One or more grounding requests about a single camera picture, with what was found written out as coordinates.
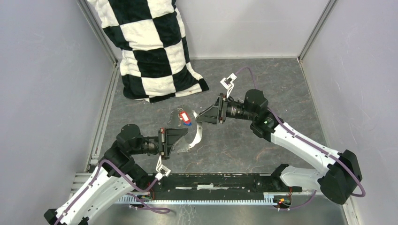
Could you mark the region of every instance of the gray wall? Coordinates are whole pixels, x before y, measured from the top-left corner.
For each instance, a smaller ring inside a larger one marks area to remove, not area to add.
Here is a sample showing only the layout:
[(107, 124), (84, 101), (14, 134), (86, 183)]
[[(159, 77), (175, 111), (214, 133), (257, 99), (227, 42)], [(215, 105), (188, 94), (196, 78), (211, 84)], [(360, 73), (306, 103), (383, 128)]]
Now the gray wall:
[(77, 3), (0, 3), (0, 224), (43, 225), (84, 169), (111, 63)]
[(364, 225), (397, 224), (398, 1), (340, 0), (303, 67), (332, 148), (353, 150)]
[[(295, 58), (327, 2), (177, 0), (176, 4), (191, 58)], [(120, 50), (114, 50), (121, 58)]]

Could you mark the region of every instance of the checkered pillow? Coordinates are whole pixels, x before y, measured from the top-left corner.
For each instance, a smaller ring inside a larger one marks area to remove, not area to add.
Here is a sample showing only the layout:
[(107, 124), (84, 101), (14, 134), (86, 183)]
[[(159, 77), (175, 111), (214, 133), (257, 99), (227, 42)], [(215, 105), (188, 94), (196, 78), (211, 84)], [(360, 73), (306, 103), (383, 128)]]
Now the checkered pillow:
[(102, 28), (122, 49), (127, 98), (158, 102), (209, 90), (191, 66), (176, 0), (88, 0)]

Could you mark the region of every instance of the gray floor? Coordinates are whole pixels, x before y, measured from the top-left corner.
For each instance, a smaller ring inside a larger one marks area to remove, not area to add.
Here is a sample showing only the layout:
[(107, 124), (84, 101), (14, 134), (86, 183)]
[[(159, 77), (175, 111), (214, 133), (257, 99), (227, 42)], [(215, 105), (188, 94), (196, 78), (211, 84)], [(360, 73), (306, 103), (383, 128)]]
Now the gray floor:
[[(258, 86), (269, 100), (269, 106), (297, 131), (324, 144), (311, 96), (295, 59), (251, 60), (193, 60), (193, 68), (203, 75), (210, 91), (163, 102), (149, 104), (126, 99), (119, 79), (117, 92), (108, 120), (101, 152), (108, 149), (123, 125), (135, 123), (144, 135), (156, 135), (160, 127), (166, 127), (170, 112), (179, 105), (189, 105), (197, 112), (214, 103), (225, 89), (219, 83), (243, 66), (250, 66), (256, 74)], [(248, 71), (241, 73), (235, 82), (232, 96), (243, 99), (253, 88)], [(238, 172), (270, 173), (281, 163), (297, 167), (309, 167), (305, 161), (288, 150), (256, 137), (249, 128), (250, 122), (227, 119), (223, 125), (203, 126), (202, 142), (191, 151), (172, 153), (164, 161), (173, 173)], [(135, 156), (136, 162), (147, 172), (154, 172), (157, 157)], [(299, 205), (307, 196), (294, 197), (293, 205)], [(173, 213), (158, 215), (149, 211), (130, 210), (126, 205), (113, 205), (95, 222), (96, 225), (162, 224), (346, 224), (342, 207), (317, 196), (308, 206), (291, 212), (277, 212), (270, 206), (192, 206), (166, 205)]]
[[(244, 66), (252, 68), (259, 89), (264, 91), (269, 106), (279, 117), (297, 131), (324, 144), (313, 102), (296, 59), (193, 60), (192, 66), (205, 78), (210, 91), (149, 104), (125, 98), (119, 79), (101, 153), (112, 145), (125, 124), (137, 124), (143, 135), (156, 135), (160, 127), (167, 126), (170, 113), (177, 106), (188, 105), (196, 112), (209, 107), (220, 92), (226, 93), (220, 80)], [(244, 71), (238, 75), (231, 95), (235, 100), (243, 99), (246, 91), (252, 88), (250, 74)], [(270, 173), (281, 163), (310, 168), (307, 162), (288, 150), (256, 137), (249, 126), (250, 122), (235, 119), (227, 119), (225, 124), (217, 126), (204, 124), (202, 142), (189, 152), (173, 152), (164, 164), (173, 173)], [(141, 155), (134, 159), (147, 172), (154, 172), (157, 157)]]

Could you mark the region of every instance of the metal frame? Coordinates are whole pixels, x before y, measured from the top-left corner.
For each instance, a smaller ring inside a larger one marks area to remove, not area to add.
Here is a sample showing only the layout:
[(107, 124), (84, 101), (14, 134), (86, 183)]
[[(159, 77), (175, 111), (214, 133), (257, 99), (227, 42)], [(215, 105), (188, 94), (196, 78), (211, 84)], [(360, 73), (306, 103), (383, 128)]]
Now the metal frame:
[(104, 48), (104, 51), (107, 54), (109, 60), (116, 65), (118, 62), (117, 57), (115, 56), (114, 52), (112, 51), (112, 48), (109, 46), (106, 36), (105, 36), (104, 32), (102, 31), (102, 28), (100, 27), (100, 25), (98, 25), (97, 20), (95, 19), (95, 16), (92, 13), (87, 0), (76, 0), (76, 2), (79, 5), (80, 9), (82, 10), (84, 16), (86, 17), (95, 36), (98, 38), (99, 42), (101, 43), (102, 47)]
[(105, 97), (104, 105), (102, 106), (102, 112), (99, 117), (97, 131), (92, 141), (91, 153), (87, 161), (86, 171), (88, 171), (90, 165), (95, 165), (98, 163), (102, 142), (104, 141), (105, 130), (107, 128), (109, 114), (112, 109), (112, 103), (115, 96), (119, 76), (120, 76), (120, 68), (119, 66), (115, 66), (107, 89), (107, 95)]
[(310, 37), (308, 38), (306, 44), (304, 45), (303, 49), (300, 52), (300, 55), (298, 55), (298, 60), (301, 61), (304, 59), (306, 56), (309, 48), (311, 47), (312, 43), (314, 42), (316, 36), (318, 35), (319, 31), (321, 30), (322, 26), (324, 25), (326, 19), (328, 18), (330, 12), (332, 11), (333, 7), (335, 6), (337, 0), (329, 0), (327, 3), (325, 9), (323, 10), (321, 16), (318, 19), (318, 22), (316, 23), (314, 29), (312, 30)]

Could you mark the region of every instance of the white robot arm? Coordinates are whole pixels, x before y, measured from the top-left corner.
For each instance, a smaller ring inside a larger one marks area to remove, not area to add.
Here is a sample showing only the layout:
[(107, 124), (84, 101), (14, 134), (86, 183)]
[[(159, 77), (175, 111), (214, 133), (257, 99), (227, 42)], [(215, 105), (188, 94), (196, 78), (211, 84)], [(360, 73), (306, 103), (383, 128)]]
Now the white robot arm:
[[(218, 189), (224, 193), (239, 191), (222, 186), (236, 184), (233, 177), (240, 176), (239, 182), (246, 180), (246, 183), (240, 186), (251, 186), (252, 192), (245, 190), (248, 195), (246, 198), (249, 200), (257, 193), (262, 194), (272, 190), (283, 192), (291, 187), (321, 191), (338, 204), (344, 204), (351, 195), (365, 195), (360, 184), (362, 175), (355, 154), (349, 150), (341, 153), (330, 149), (297, 132), (268, 108), (268, 101), (262, 91), (249, 90), (243, 103), (235, 102), (231, 97), (227, 98), (220, 94), (216, 103), (201, 112), (196, 121), (218, 124), (224, 123), (227, 117), (251, 120), (250, 128), (258, 137), (290, 150), (314, 169), (295, 168), (282, 164), (270, 177), (261, 174), (229, 174), (231, 183), (218, 185)], [(170, 158), (174, 144), (186, 133), (187, 129), (161, 128), (158, 136), (143, 137), (138, 126), (134, 124), (124, 126), (89, 180), (63, 206), (48, 210), (45, 213), (46, 220), (51, 225), (88, 225), (122, 196), (131, 195), (133, 191), (137, 191), (138, 195), (145, 195), (156, 183), (160, 184), (158, 180), (162, 178), (164, 179), (162, 183), (169, 185), (168, 191), (170, 189), (188, 191), (189, 195), (200, 191), (203, 185), (194, 189), (180, 187), (179, 182), (182, 185), (203, 183), (206, 180), (208, 184), (219, 182), (220, 176), (214, 174), (195, 174), (195, 176), (176, 174), (174, 178), (173, 175), (169, 177), (170, 170), (162, 164), (162, 159)], [(142, 170), (131, 157), (134, 154), (159, 155), (157, 174), (149, 176)], [(200, 177), (200, 182), (196, 182), (195, 177)], [(362, 191), (361, 195), (353, 194), (357, 186)]]

